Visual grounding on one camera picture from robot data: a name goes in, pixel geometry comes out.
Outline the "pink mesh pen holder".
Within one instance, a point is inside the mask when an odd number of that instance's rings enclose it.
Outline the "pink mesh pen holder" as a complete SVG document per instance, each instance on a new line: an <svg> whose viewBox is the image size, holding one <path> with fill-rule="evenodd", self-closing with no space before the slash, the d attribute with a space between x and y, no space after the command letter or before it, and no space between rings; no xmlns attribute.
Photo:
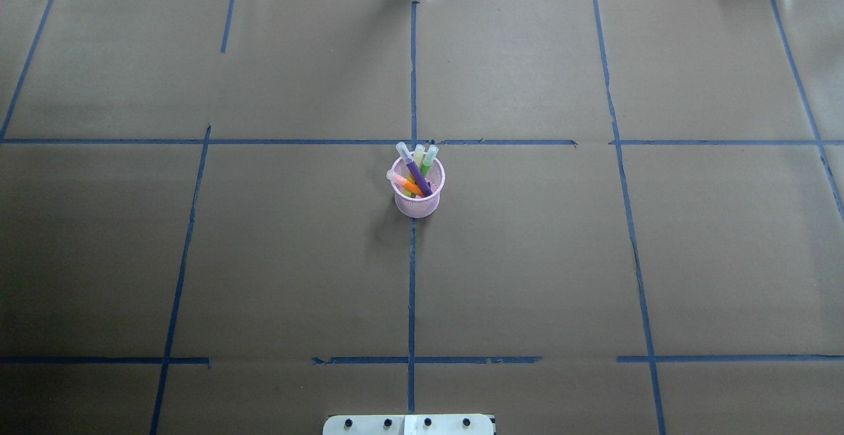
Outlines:
<svg viewBox="0 0 844 435"><path fill-rule="evenodd" d="M420 169L426 168L425 180L429 188L429 193L419 195L421 190L417 183L412 181L413 174L407 170L407 163L402 158L396 159L389 171L389 179L393 191L393 201L399 212L407 217L414 219L421 219L432 215L438 208L440 203L441 192L445 189L446 173L445 168L438 158L433 158L430 161L423 159Z"/></svg>

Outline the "orange highlighter pen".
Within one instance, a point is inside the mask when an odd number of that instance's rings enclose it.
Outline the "orange highlighter pen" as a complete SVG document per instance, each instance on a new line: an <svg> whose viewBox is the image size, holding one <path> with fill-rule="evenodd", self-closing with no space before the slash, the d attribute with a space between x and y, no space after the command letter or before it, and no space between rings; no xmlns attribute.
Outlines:
<svg viewBox="0 0 844 435"><path fill-rule="evenodd" d="M416 185L416 183L410 181L407 177L395 173L393 170L389 170L386 173L386 178L390 180L393 185L396 185L399 189L403 189L409 194L412 194L414 197L426 197L426 194L421 188L419 188L418 185Z"/></svg>

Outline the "purple highlighter pen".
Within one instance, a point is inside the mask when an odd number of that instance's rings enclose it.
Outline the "purple highlighter pen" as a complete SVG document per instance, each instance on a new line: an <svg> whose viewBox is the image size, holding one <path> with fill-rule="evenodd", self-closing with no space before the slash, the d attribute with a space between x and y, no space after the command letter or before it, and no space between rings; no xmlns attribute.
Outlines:
<svg viewBox="0 0 844 435"><path fill-rule="evenodd" d="M431 188L428 185L428 182L423 177L419 166L416 164L413 153L409 151L409 148L404 142L398 142L396 144L396 149L399 153L399 156L404 161L407 170L409 170L411 176L413 177L416 187L420 190L419 192L415 193L419 196L430 196L432 194Z"/></svg>

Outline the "green highlighter pen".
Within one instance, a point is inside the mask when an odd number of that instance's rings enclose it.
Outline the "green highlighter pen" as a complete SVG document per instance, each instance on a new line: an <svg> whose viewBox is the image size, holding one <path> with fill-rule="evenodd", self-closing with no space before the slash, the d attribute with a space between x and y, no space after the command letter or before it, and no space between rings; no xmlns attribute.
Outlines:
<svg viewBox="0 0 844 435"><path fill-rule="evenodd" d="M420 164L419 164L419 170L420 170L420 173L422 174L422 177L427 177L428 171L430 171L430 168L432 167L433 162L434 162L435 158L437 157L438 152L439 152L438 146L435 146L435 144L431 144L431 146L429 146L428 149L425 150L425 152L421 156L422 160L420 161Z"/></svg>

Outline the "white mounting column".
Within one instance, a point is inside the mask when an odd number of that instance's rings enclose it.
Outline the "white mounting column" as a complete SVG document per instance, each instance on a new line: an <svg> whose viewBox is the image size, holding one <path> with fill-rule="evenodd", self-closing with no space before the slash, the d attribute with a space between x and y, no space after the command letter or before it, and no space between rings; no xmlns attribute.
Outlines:
<svg viewBox="0 0 844 435"><path fill-rule="evenodd" d="M497 434L481 413L344 415L328 417L322 434Z"/></svg>

